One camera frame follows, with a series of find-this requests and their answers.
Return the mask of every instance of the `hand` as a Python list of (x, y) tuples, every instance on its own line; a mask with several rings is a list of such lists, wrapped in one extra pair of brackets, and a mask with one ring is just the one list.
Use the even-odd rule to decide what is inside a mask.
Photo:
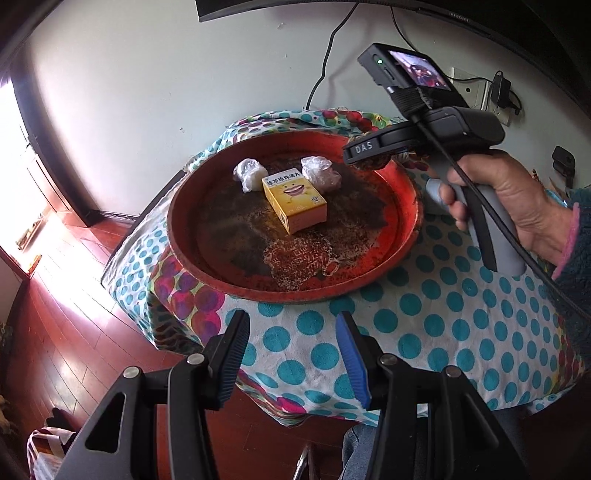
[[(501, 150), (492, 155), (465, 155), (458, 162), (474, 183), (492, 186), (517, 228), (521, 245), (557, 265), (566, 244), (572, 211), (558, 205), (544, 192), (521, 163)], [(447, 174), (451, 183), (465, 186), (452, 168)], [(441, 199), (449, 206), (460, 230), (467, 230), (466, 205), (456, 200), (449, 185), (439, 188)]]

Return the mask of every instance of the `red metal tray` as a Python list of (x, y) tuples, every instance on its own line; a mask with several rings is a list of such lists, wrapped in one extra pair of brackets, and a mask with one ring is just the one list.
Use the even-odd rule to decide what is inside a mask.
[[(344, 165), (346, 137), (315, 131), (263, 135), (215, 154), (174, 195), (168, 238), (179, 263), (224, 293), (269, 303), (315, 301), (363, 287), (396, 266), (414, 245), (423, 206), (394, 162), (380, 171)], [(324, 195), (328, 220), (288, 235), (263, 192), (242, 193), (232, 170), (256, 158), (269, 174), (301, 170), (321, 155), (342, 175)]]

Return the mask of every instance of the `wall socket plate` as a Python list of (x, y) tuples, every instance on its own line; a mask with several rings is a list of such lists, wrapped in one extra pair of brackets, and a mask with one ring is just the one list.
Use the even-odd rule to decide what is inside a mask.
[[(468, 79), (475, 77), (476, 75), (452, 67), (450, 68), (449, 76), (457, 79)], [(460, 95), (464, 97), (464, 100), (470, 108), (476, 108), (479, 110), (486, 109), (489, 97), (488, 82), (485, 80), (471, 80), (469, 82), (450, 81), (453, 83), (456, 90), (460, 92)]]
[[(457, 79), (468, 79), (475, 77), (472, 73), (452, 67), (449, 76)], [(470, 108), (488, 110), (496, 115), (503, 125), (511, 123), (511, 108), (500, 108), (491, 102), (491, 83), (485, 80), (471, 80), (469, 82), (457, 82), (450, 80), (453, 86), (460, 92)]]

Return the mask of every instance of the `pink cuff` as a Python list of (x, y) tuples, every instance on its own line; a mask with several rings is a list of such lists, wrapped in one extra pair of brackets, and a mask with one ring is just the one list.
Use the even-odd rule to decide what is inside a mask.
[(552, 274), (552, 280), (556, 280), (562, 273), (562, 269), (569, 261), (571, 254), (574, 250), (574, 245), (577, 242), (579, 235), (579, 204), (575, 203), (573, 206), (573, 219), (570, 221), (569, 237), (566, 240), (564, 250), (562, 250), (562, 256), (560, 262), (556, 265), (556, 270)]

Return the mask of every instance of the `camera screen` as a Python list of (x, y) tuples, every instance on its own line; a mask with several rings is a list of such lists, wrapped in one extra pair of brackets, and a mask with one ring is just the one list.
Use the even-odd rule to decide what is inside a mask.
[(417, 85), (451, 90), (443, 76), (427, 59), (394, 50), (390, 50), (390, 55), (398, 61)]

